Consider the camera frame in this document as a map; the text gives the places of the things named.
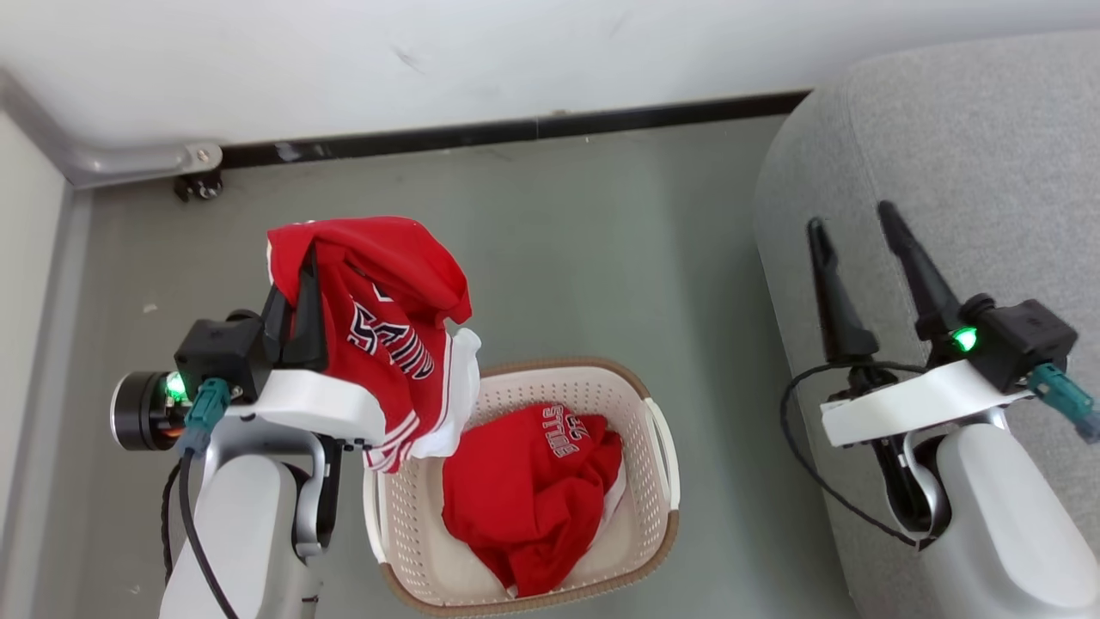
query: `teal cable connector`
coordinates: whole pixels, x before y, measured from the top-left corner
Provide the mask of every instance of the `teal cable connector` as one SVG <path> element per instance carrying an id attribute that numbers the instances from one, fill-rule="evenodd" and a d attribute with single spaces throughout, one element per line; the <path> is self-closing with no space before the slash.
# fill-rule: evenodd
<path id="1" fill-rule="evenodd" d="M 1092 397 L 1077 387 L 1065 373 L 1053 364 L 1036 366 L 1027 378 L 1027 389 L 1072 422 L 1077 434 L 1086 443 L 1100 442 L 1100 414 L 1092 410 Z"/>
<path id="2" fill-rule="evenodd" d="M 232 400 L 229 384 L 220 378 L 207 379 L 199 387 L 191 410 L 184 419 L 184 434 L 176 442 L 176 449 L 183 456 L 187 450 L 202 456 L 210 446 L 210 435 L 213 427 L 226 417 L 226 409 Z"/>

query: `red clothing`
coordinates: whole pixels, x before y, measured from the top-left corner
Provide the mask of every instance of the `red clothing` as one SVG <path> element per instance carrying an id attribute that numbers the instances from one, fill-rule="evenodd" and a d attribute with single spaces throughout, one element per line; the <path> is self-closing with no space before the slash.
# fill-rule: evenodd
<path id="1" fill-rule="evenodd" d="M 297 305 L 298 272 L 317 264 L 329 349 L 326 374 L 363 386 L 382 407 L 386 438 L 371 468 L 396 472 L 413 441 L 447 411 L 450 338 L 444 319 L 470 319 L 466 278 L 422 224 L 400 217 L 333 219 L 267 232 L 271 274 Z"/>
<path id="2" fill-rule="evenodd" d="M 443 523 L 505 588 L 544 594 L 587 552 L 622 461 L 603 417 L 528 407 L 463 434 L 443 463 Z"/>

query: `black cable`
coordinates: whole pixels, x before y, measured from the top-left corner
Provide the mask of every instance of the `black cable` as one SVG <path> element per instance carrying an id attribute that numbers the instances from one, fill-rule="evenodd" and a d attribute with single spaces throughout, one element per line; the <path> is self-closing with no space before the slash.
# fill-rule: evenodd
<path id="1" fill-rule="evenodd" d="M 195 553 L 195 561 L 199 564 L 199 570 L 202 571 L 202 576 L 207 579 L 207 585 L 210 587 L 210 593 L 213 594 L 213 598 L 218 600 L 218 606 L 221 607 L 221 611 L 226 614 L 228 619 L 238 619 L 237 612 L 233 611 L 233 607 L 230 606 L 229 599 L 226 598 L 226 592 L 221 590 L 221 585 L 218 584 L 218 578 L 213 575 L 213 570 L 210 567 L 210 562 L 207 560 L 206 552 L 202 550 L 202 544 L 199 543 L 198 531 L 195 530 L 195 519 L 191 516 L 191 499 L 190 493 L 187 487 L 187 483 L 190 479 L 189 469 L 191 468 L 191 458 L 195 457 L 195 451 L 188 449 L 184 452 L 184 457 L 179 458 L 179 512 L 184 517 L 184 531 L 187 531 L 187 541 L 191 544 L 191 551 Z"/>
<path id="2" fill-rule="evenodd" d="M 895 531 L 894 529 L 887 527 L 886 524 L 879 522 L 878 520 L 875 520 L 866 512 L 864 512 L 864 510 L 851 505 L 848 501 L 848 499 L 845 499 L 844 497 L 840 496 L 839 493 L 834 490 L 833 487 L 829 486 L 828 483 L 826 483 L 825 479 L 823 479 L 822 476 L 818 475 L 816 471 L 814 471 L 813 465 L 811 465 L 810 462 L 806 461 L 806 458 L 802 455 L 802 453 L 799 452 L 799 446 L 794 442 L 794 435 L 791 434 L 791 427 L 787 422 L 787 408 L 788 405 L 790 404 L 791 396 L 794 394 L 794 390 L 799 387 L 799 384 L 814 375 L 820 375 L 822 373 L 827 373 L 829 371 L 842 371 L 846 368 L 878 368 L 881 371 L 897 371 L 900 373 L 914 373 L 919 375 L 923 375 L 924 373 L 928 372 L 927 368 L 924 368 L 922 366 L 906 366 L 905 364 L 895 364 L 893 362 L 850 362 L 850 363 L 838 363 L 838 364 L 825 364 L 824 366 L 810 368 L 809 371 L 791 379 L 791 383 L 787 384 L 787 389 L 783 390 L 783 398 L 780 399 L 779 401 L 779 424 L 783 429 L 783 436 L 787 438 L 787 444 L 791 447 L 791 452 L 794 454 L 794 457 L 799 461 L 799 464 L 802 465 L 802 468 L 806 469 L 806 473 L 810 474 L 810 477 L 812 477 L 814 482 L 816 482 L 817 485 L 822 487 L 823 490 L 828 493 L 842 506 L 848 508 L 848 511 L 855 513 L 859 518 L 862 518 L 868 523 L 873 524 L 880 531 L 890 535 L 891 538 L 897 539 L 903 544 L 914 546 L 917 550 L 923 549 L 927 542 L 924 541 L 915 542 L 904 533 Z"/>
<path id="3" fill-rule="evenodd" d="M 161 551 L 164 553 L 164 584 L 168 584 L 172 578 L 172 537 L 168 535 L 168 515 L 172 509 L 172 484 L 179 475 L 179 464 L 172 467 L 168 473 L 168 480 L 164 483 L 164 493 L 161 494 Z"/>

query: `white plastic basket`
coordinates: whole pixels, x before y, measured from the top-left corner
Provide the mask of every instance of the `white plastic basket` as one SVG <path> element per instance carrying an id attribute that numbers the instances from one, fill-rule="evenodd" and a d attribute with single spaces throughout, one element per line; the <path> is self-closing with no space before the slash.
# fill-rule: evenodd
<path id="1" fill-rule="evenodd" d="M 603 416 L 623 438 L 628 485 L 612 522 L 560 587 L 513 599 L 470 549 L 447 532 L 440 516 L 442 458 L 410 460 L 396 475 L 367 472 L 363 507 L 371 550 L 405 604 L 437 617 L 532 610 L 631 585 L 657 570 L 672 550 L 680 471 L 669 427 L 641 382 L 603 360 L 497 368 L 482 376 L 470 427 L 538 402 Z"/>

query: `gray sofa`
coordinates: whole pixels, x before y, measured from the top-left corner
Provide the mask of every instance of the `gray sofa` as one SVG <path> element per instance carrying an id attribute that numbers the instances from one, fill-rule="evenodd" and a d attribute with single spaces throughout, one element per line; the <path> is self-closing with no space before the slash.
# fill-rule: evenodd
<path id="1" fill-rule="evenodd" d="M 915 314 L 875 211 L 899 205 L 956 294 L 1042 299 L 1081 338 L 1070 374 L 1100 395 L 1100 33 L 917 49 L 859 64 L 816 89 L 765 163 L 756 232 L 792 372 L 823 363 L 805 222 L 822 215 L 882 361 L 923 364 Z M 814 461 L 857 506 L 892 522 L 867 447 L 828 445 L 817 405 L 843 373 L 800 389 Z M 1013 434 L 1100 551 L 1100 447 L 1024 404 Z M 826 499 L 857 607 L 938 617 L 914 551 Z"/>

